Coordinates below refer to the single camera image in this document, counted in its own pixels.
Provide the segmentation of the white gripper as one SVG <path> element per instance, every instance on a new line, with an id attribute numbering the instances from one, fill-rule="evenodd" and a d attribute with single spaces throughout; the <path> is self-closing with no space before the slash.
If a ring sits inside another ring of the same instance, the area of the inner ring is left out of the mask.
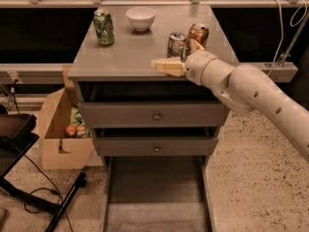
<path id="1" fill-rule="evenodd" d="M 154 59 L 151 61 L 151 66 L 160 72 L 172 76 L 185 76 L 189 81 L 201 85 L 202 75 L 206 66 L 217 58 L 216 55 L 202 51 L 205 48 L 196 40 L 189 41 L 190 54 L 186 57 L 185 63 L 181 61 L 180 57 Z"/>

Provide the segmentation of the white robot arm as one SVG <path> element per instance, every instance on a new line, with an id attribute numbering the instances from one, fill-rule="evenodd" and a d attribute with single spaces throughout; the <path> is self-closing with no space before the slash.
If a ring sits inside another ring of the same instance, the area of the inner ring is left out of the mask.
<path id="1" fill-rule="evenodd" d="M 259 68 L 248 64 L 234 67 L 219 60 L 198 43 L 194 49 L 184 60 L 179 57 L 154 59 L 151 66 L 207 87 L 234 112 L 259 110 L 309 161 L 309 110 L 289 98 Z"/>

